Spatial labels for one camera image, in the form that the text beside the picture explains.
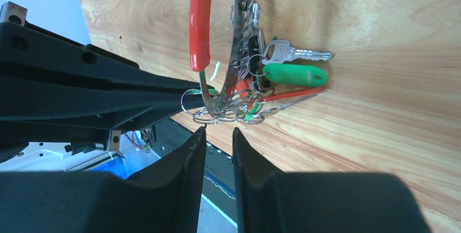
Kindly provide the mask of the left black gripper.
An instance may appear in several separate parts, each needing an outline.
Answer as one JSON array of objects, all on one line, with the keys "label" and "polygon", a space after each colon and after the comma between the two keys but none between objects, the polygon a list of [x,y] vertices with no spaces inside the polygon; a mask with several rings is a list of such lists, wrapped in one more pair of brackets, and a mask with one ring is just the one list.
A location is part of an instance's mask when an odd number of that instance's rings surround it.
[{"label": "left black gripper", "polygon": [[26,14],[13,2],[1,6],[1,161],[29,142],[68,142],[74,153],[86,147],[119,150],[119,129],[51,119],[158,104],[176,111],[204,105],[200,95],[184,95],[198,83],[126,65],[119,55],[27,22]]}]

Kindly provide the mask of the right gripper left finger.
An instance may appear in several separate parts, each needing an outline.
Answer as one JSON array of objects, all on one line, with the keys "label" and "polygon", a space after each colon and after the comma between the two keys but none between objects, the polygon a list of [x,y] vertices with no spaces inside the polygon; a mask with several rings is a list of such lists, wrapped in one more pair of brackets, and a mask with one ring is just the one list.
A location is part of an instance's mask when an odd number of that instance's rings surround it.
[{"label": "right gripper left finger", "polygon": [[1,232],[196,232],[202,182],[169,153],[121,179],[109,172],[1,173]]}]

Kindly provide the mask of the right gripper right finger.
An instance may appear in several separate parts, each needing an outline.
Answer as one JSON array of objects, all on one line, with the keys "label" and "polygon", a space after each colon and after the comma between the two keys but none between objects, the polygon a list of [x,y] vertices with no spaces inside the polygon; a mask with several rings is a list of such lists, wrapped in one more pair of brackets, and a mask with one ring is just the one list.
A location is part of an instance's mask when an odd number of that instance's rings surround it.
[{"label": "right gripper right finger", "polygon": [[233,131],[239,232],[430,232],[407,185],[378,172],[284,172]]}]

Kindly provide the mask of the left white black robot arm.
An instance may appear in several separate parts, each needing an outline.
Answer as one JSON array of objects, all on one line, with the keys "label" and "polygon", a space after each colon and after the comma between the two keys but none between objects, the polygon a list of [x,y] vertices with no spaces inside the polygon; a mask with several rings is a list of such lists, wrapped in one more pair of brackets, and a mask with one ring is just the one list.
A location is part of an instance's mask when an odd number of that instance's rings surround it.
[{"label": "left white black robot arm", "polygon": [[120,156],[122,134],[203,105],[193,81],[148,73],[1,5],[1,170],[72,171]]}]

